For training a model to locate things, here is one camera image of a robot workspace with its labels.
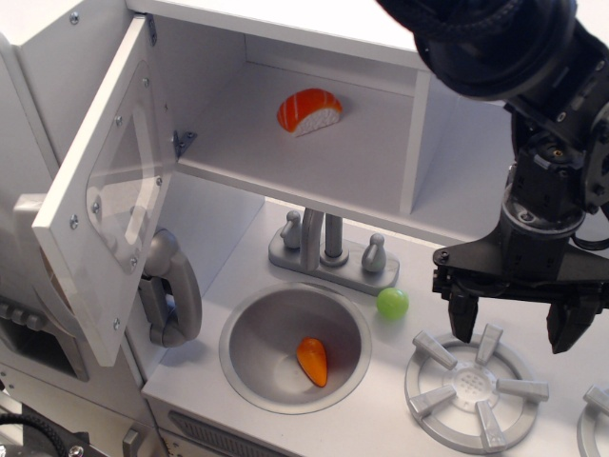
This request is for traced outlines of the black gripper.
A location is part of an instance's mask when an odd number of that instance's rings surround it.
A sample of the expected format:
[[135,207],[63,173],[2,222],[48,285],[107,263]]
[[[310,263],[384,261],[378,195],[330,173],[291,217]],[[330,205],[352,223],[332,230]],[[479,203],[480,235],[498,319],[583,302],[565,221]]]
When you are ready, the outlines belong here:
[[479,297],[554,302],[553,353],[572,348],[608,303],[608,260],[570,245],[584,211],[565,192],[508,189],[497,226],[480,240],[438,249],[432,290],[448,298],[452,334],[470,343]]

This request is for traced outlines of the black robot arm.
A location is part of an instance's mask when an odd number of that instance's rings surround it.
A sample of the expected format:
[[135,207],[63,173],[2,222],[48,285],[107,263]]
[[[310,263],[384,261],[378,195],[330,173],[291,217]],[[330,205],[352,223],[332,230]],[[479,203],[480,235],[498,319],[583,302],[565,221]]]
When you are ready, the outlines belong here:
[[385,1],[448,88],[502,100],[514,164],[497,226],[434,255],[433,289],[469,342],[482,297],[545,303],[554,352],[608,306],[606,240],[578,237],[608,210],[608,49],[573,1]]

